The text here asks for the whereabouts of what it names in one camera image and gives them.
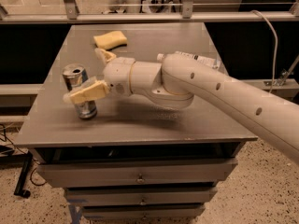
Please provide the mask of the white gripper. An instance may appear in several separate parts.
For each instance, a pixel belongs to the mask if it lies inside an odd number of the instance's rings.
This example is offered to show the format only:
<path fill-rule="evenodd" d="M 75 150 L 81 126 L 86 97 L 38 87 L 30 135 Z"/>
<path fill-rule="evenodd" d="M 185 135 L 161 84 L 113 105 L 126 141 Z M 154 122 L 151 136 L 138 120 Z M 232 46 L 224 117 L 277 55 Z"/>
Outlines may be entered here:
<path fill-rule="evenodd" d="M 111 91 L 116 95 L 130 96 L 130 74 L 135 63 L 134 58 L 118 57 L 110 51 L 96 48 L 96 57 L 106 66 L 104 80 L 91 77 L 79 87 L 66 93 L 63 101 L 67 104 L 79 105 L 85 102 L 105 98 Z"/>

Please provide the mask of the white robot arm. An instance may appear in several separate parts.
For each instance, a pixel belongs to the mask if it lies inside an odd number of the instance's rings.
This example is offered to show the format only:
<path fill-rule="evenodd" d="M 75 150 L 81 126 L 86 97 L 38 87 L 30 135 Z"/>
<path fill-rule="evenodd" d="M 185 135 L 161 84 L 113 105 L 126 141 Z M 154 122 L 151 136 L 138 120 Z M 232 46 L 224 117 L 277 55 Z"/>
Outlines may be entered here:
<path fill-rule="evenodd" d="M 198 96 L 299 164 L 299 105 L 275 94 L 179 53 L 160 54 L 155 63 L 118 57 L 105 65 L 103 75 L 66 93 L 64 101 L 78 105 L 110 93 L 138 94 L 157 105 L 184 108 Z"/>

